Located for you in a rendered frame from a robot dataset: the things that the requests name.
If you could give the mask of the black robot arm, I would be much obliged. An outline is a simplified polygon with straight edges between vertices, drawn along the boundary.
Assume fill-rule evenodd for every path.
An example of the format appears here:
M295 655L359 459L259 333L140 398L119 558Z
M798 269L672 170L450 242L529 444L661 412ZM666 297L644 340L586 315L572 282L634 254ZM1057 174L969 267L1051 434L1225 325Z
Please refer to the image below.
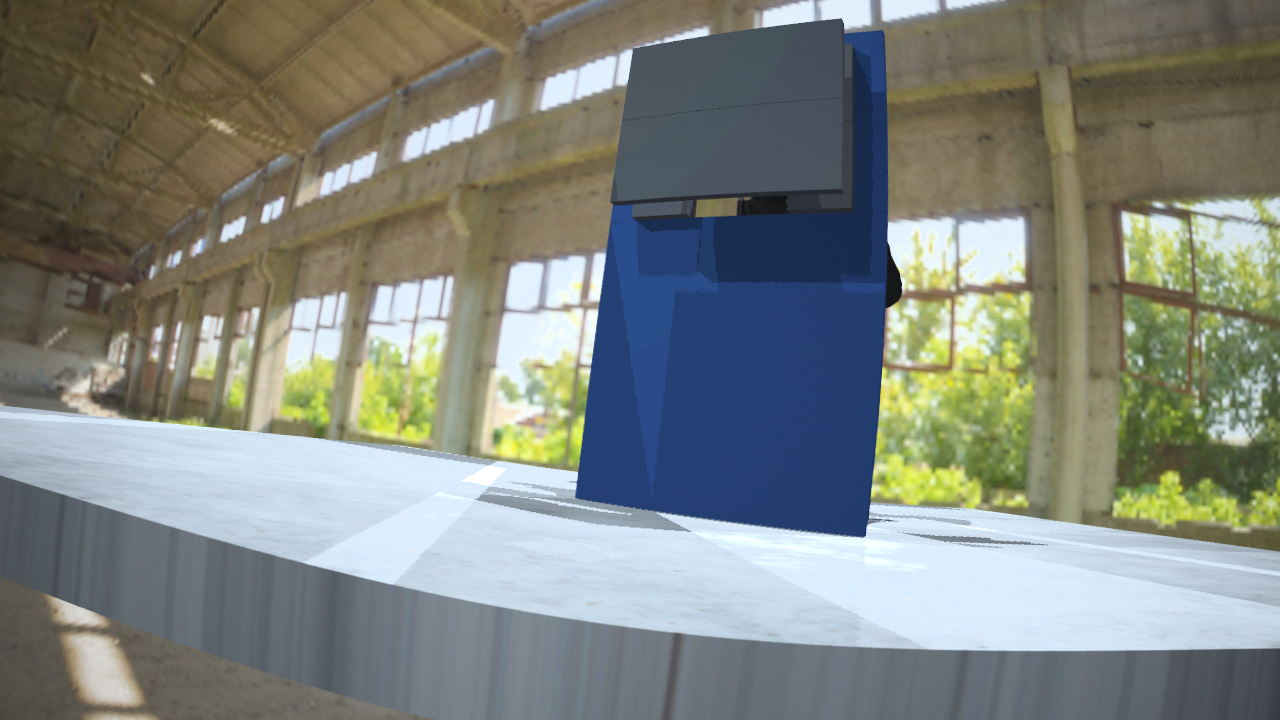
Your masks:
M786 199L787 196L774 201L786 202ZM762 199L758 197L751 197L749 200L762 201ZM902 296L902 281L900 277L899 268L896 266L896 263L893 261L893 258L891 255L890 243L887 245L887 252L888 258L887 258L886 307L890 307L893 304L897 304L899 299L901 299Z

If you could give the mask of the blue flat panel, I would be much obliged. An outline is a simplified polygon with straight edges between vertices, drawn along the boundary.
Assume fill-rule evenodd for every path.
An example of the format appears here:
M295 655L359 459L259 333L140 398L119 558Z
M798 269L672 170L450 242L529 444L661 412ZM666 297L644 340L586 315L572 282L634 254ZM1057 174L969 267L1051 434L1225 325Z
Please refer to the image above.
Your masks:
M634 47L575 498L867 537L884 354L884 31ZM790 214L696 217L787 195Z

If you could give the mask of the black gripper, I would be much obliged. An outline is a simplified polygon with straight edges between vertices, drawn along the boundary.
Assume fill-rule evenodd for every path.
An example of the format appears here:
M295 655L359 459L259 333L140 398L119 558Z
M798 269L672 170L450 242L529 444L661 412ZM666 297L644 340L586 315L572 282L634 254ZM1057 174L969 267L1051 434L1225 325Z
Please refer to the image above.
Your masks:
M783 199L783 196L760 196L762 201L750 201L739 197L736 217L739 215L767 215L767 214L790 214L787 210L788 199L786 202L780 202L774 200Z

